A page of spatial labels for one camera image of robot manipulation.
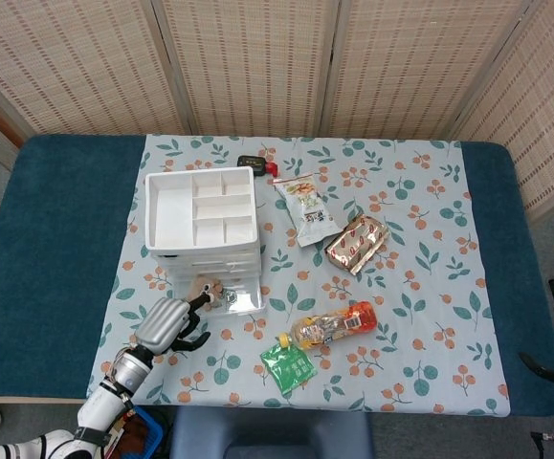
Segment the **juice pouch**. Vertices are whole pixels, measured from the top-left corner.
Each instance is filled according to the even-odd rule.
[[[260,357],[275,378],[282,395],[291,392],[317,374],[317,368],[296,346],[283,349],[279,344],[275,344]]]
[[[307,350],[327,344],[334,339],[371,332],[377,325],[378,321],[372,305],[367,301],[361,301],[348,308],[321,316],[301,318],[292,325],[289,335],[281,333],[278,336],[278,342],[283,348],[294,344]]]
[[[287,203],[287,211],[298,232],[300,247],[315,244],[341,231],[317,192],[313,174],[295,179],[275,179],[273,185]]]

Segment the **table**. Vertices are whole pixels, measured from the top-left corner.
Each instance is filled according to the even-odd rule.
[[[22,149],[0,212],[0,282],[10,279],[0,288],[0,395],[83,397],[143,143],[46,136]],[[462,148],[511,412],[552,414],[554,386],[527,374],[516,355],[525,350],[554,366],[554,334],[510,158],[498,145]],[[503,186],[487,187],[496,181]],[[51,223],[37,224],[38,215]],[[92,256],[98,250],[103,257]],[[520,273],[517,284],[511,272]],[[61,323],[70,326],[55,327]],[[53,377],[32,377],[47,373]]]

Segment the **white plastic drawer organizer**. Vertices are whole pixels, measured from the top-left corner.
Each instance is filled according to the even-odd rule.
[[[203,274],[221,279],[226,289],[211,316],[263,309],[253,170],[148,174],[145,186],[145,244],[177,295]]]

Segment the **red object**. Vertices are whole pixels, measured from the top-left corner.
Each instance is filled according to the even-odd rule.
[[[376,319],[376,314],[374,314],[374,308],[367,301],[361,301],[359,303],[352,304],[349,306],[349,310],[346,313],[346,318],[353,317],[354,313],[358,313],[362,325],[360,328],[355,329],[355,333],[365,333],[375,329],[379,322]]]
[[[272,174],[273,177],[278,177],[278,165],[277,163],[266,163],[266,172]]]

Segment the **white snack package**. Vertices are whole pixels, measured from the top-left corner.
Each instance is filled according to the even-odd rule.
[[[294,179],[274,179],[273,185],[287,204],[300,247],[315,244],[342,230],[327,211],[312,173]]]

